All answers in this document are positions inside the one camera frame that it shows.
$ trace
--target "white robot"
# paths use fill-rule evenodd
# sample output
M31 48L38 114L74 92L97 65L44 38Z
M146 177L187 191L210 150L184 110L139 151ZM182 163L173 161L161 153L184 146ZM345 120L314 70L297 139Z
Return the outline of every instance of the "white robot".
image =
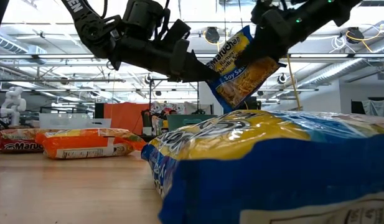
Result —
M26 100L21 98L22 92L22 87L10 87L9 91L5 94L5 102L0 109L1 117L6 117L9 114L11 115L11 126L19 125L20 112L26 110Z

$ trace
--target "red package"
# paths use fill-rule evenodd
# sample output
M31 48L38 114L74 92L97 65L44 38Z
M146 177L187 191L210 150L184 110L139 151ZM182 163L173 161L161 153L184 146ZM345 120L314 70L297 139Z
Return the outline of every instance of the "red package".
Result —
M44 147L35 143L38 133L52 132L46 129L5 129L0 131L0 152L43 152Z

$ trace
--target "orange package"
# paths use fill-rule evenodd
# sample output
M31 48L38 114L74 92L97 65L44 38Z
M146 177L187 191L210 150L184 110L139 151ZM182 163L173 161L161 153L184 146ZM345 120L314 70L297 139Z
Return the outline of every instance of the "orange package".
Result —
M141 150L143 139L125 129L91 128L38 134L35 141L43 145L51 159L81 159L125 156Z

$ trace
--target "maruchan logo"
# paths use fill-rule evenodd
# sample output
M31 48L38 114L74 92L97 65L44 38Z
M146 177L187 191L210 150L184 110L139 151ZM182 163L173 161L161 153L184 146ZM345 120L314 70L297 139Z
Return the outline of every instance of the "maruchan logo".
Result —
M221 48L221 51L219 51L214 59L212 59L212 61L207 64L207 66L212 70L215 70L215 64L218 63L224 56L226 56L226 54L231 51L232 48L238 43L240 43L240 37L233 37L230 39L227 44Z
M44 147L37 143L10 143L4 146L5 150L44 150Z

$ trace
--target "green box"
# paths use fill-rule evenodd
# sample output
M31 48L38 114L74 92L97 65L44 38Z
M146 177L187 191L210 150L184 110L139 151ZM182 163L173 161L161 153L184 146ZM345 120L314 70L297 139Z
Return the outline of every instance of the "green box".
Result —
M191 124L199 124L208 119L214 118L217 115L199 115L199 114L173 114L167 115L168 120L168 130L173 131L177 128L191 125Z

